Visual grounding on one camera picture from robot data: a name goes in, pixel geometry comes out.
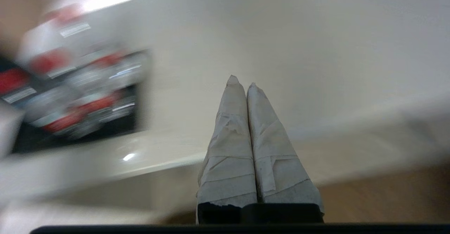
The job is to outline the right gripper tape-wrapped right finger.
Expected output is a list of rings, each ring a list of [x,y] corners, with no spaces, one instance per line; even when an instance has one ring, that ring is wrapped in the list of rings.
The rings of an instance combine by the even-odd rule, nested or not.
[[[303,167],[264,91],[253,83],[246,99],[259,200],[263,203],[315,204],[324,215],[320,192]]]

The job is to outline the right gripper tape-wrapped left finger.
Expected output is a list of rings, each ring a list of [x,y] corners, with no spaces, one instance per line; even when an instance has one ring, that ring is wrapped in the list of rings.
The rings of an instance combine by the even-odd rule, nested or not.
[[[198,186],[198,204],[244,207],[258,201],[246,94],[234,75],[219,104]]]

